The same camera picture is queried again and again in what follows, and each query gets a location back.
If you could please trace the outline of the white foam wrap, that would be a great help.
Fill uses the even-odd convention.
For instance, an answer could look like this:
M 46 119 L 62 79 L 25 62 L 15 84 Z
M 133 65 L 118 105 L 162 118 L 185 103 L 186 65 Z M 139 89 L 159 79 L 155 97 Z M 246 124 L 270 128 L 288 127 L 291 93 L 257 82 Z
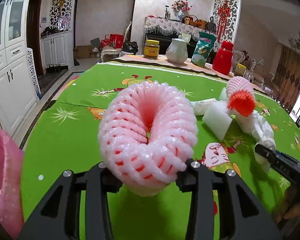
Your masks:
M 272 127 L 260 113 L 253 110 L 247 117 L 236 110 L 233 110 L 232 113 L 236 117 L 238 126 L 244 133 L 251 135 L 258 144 L 272 151 L 276 150 Z

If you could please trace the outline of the pink foam fruit net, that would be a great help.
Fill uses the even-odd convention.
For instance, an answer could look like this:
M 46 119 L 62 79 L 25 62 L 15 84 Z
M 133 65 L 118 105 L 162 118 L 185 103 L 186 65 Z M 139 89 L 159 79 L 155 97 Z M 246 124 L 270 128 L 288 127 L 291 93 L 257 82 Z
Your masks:
M 98 128 L 102 161 L 130 191 L 154 196 L 186 170 L 197 118 L 177 87 L 143 81 L 120 91 Z

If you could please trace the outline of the pink lined trash bin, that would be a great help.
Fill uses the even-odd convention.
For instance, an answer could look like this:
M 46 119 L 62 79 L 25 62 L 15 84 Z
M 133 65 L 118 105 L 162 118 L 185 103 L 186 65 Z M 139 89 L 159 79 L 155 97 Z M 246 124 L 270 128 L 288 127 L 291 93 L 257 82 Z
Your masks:
M 24 153 L 0 129 L 0 223 L 16 239 L 24 224 L 20 180 Z

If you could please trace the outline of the green cartoon tablecloth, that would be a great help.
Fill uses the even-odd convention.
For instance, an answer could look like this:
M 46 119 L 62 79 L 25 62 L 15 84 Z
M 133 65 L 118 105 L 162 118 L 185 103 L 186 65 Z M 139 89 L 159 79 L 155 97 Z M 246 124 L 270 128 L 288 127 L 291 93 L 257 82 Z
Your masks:
M 100 63 L 38 119 L 21 173 L 19 239 L 279 239 L 300 129 L 232 81 Z

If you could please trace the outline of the small yellow lidded jar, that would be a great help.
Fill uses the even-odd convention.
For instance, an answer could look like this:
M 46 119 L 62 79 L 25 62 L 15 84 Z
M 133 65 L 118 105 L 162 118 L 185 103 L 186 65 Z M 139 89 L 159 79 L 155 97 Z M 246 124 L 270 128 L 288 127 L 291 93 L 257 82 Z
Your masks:
M 241 63 L 236 64 L 235 76 L 244 76 L 245 71 L 246 71 L 246 66 L 245 65 L 243 65 Z

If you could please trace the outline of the white tall cabinet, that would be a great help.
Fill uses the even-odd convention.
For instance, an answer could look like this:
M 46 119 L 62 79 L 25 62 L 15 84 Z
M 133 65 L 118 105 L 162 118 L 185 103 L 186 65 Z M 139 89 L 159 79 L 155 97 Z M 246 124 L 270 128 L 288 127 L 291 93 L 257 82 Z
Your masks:
M 11 137 L 37 104 L 26 57 L 28 6 L 29 0 L 0 2 L 0 126 Z

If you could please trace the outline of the red thermos flask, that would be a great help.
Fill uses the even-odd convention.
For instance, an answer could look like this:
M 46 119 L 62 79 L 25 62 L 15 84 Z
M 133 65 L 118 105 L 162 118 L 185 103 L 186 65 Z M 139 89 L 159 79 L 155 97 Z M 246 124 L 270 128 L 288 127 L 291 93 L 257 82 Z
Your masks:
M 212 68 L 213 70 L 228 75 L 232 66 L 234 45 L 229 41 L 223 41 L 217 51 Z

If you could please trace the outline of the green snack bag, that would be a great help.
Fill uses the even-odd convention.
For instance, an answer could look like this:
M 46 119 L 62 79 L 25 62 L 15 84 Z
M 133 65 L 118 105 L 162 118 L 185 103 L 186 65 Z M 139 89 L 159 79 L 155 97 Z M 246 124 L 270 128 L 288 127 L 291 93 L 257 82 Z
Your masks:
M 216 37 L 212 34 L 199 32 L 199 39 L 191 58 L 191 62 L 198 66 L 204 67 L 211 50 L 214 47 Z

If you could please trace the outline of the white ceramic teapot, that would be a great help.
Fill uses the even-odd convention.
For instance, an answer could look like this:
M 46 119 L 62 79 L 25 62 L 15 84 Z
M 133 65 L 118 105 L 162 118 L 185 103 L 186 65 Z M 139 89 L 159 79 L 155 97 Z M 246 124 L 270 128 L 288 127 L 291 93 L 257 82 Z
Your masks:
M 187 56 L 187 43 L 181 38 L 173 38 L 166 50 L 167 60 L 171 63 L 183 64 Z

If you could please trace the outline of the white shoe cabinet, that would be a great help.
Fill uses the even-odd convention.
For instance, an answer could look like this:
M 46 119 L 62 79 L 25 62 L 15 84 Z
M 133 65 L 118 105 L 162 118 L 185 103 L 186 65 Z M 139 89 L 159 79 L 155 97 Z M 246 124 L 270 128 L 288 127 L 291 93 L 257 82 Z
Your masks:
M 43 67 L 60 64 L 71 69 L 74 66 L 73 33 L 63 31 L 44 37 L 40 41 Z

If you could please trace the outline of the red chinese knot ornament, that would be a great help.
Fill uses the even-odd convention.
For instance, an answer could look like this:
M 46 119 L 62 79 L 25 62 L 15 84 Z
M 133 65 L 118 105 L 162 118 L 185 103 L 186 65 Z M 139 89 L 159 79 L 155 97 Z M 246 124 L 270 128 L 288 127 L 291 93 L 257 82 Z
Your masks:
M 223 4 L 218 8 L 218 16 L 219 16 L 219 22 L 218 22 L 218 29 L 217 29 L 217 42 L 220 42 L 221 37 L 225 33 L 228 17 L 230 16 L 230 7 L 229 7 L 228 0 L 224 0 Z

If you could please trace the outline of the white chair with bags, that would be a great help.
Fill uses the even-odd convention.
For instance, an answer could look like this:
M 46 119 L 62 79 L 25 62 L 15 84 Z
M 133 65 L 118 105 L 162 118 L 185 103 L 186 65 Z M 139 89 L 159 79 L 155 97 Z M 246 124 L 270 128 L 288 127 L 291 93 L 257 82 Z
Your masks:
M 132 21 L 129 22 L 123 35 L 121 34 L 110 34 L 106 35 L 104 39 L 101 40 L 101 62 L 104 62 L 106 56 L 121 56 L 123 55 L 136 55 L 139 51 L 139 46 L 137 42 L 130 41 L 128 39 L 128 34 L 132 27 Z

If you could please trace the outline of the yellow lidded glass jar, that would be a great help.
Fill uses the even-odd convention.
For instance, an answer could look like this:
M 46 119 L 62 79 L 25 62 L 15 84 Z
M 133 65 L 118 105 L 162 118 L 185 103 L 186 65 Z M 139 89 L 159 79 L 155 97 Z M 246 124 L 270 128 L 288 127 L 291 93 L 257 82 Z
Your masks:
M 159 41 L 147 39 L 143 48 L 143 55 L 149 59 L 157 59 L 159 55 Z

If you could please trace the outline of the lace covered black piano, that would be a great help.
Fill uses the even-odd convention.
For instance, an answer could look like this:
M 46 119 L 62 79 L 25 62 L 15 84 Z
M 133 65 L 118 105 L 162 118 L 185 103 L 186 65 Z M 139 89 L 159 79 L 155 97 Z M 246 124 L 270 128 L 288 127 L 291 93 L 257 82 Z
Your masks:
M 165 55 L 166 49 L 172 42 L 173 38 L 178 38 L 182 34 L 189 34 L 191 37 L 189 43 L 187 44 L 187 54 L 188 58 L 191 58 L 198 39 L 200 38 L 200 33 L 208 33 L 216 37 L 215 33 L 209 33 L 203 29 L 178 21 L 147 16 L 144 20 L 142 47 L 144 47 L 146 40 L 159 41 L 159 54 Z

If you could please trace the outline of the pink flower vase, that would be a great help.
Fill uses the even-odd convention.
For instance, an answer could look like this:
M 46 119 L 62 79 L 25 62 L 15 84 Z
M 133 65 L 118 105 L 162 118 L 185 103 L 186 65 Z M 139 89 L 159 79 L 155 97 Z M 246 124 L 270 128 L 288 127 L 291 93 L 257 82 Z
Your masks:
M 188 0 L 175 0 L 172 3 L 172 9 L 176 12 L 176 16 L 179 22 L 183 20 L 186 15 L 186 12 L 190 11 L 192 8 L 189 5 Z

